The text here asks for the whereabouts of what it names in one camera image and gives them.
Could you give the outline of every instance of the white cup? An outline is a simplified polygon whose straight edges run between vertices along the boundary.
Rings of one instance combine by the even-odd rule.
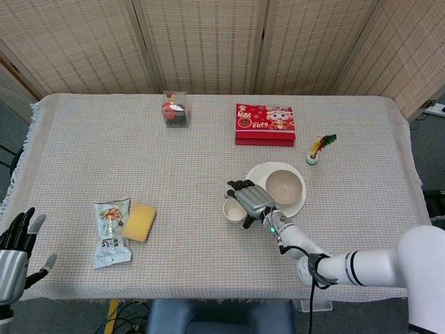
[[[248,213],[244,210],[244,208],[232,197],[224,202],[222,211],[224,212],[224,217],[229,223],[242,223],[248,216]]]

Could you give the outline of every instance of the gray floor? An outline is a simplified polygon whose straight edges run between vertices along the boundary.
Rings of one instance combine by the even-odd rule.
[[[0,143],[13,151],[22,145],[27,125],[0,106]],[[428,116],[412,127],[412,150],[423,189],[445,189],[445,118]],[[0,152],[0,160],[11,156]],[[0,198],[9,184],[8,169],[0,166]],[[18,302],[13,306],[15,321],[11,333],[94,333],[106,319],[103,303],[55,302],[45,299]],[[297,334],[307,333],[308,314],[296,313]],[[332,312],[314,315],[317,333],[406,334],[407,301],[334,303]]]

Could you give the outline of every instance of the white tablecloth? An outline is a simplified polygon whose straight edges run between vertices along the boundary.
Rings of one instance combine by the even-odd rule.
[[[161,95],[55,94],[36,104],[2,228],[34,206],[45,213],[30,272],[58,253],[53,271],[23,299],[308,298],[296,263],[260,225],[223,217],[228,180],[283,161],[300,171],[307,201],[293,218],[333,253],[394,248],[406,229],[429,224],[408,123],[383,97],[191,95],[188,129],[166,129]],[[294,148],[235,146],[235,105],[291,106]],[[316,137],[337,134],[315,166]],[[94,270],[94,200],[130,196],[158,209],[148,241],[130,262]],[[401,288],[334,286],[316,298],[372,301]]]

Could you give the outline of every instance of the sponge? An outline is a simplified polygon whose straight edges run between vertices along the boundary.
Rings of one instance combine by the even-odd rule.
[[[143,204],[133,205],[133,210],[124,226],[122,235],[130,240],[144,242],[147,240],[155,216],[156,208]]]

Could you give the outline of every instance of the plate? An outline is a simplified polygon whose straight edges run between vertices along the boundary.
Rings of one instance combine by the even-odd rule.
[[[295,202],[290,205],[277,205],[277,209],[279,209],[287,217],[291,218],[292,216],[295,216],[298,212],[300,212],[306,201],[306,184],[305,181],[303,180],[303,177],[298,172],[298,170],[296,170],[294,167],[284,162],[269,161],[265,162],[264,164],[256,165],[254,168],[250,170],[250,172],[245,176],[245,178],[252,180],[252,182],[258,184],[261,188],[266,190],[267,177],[272,172],[275,172],[276,170],[279,169],[291,171],[300,178],[301,183],[303,185],[301,199],[298,202]]]

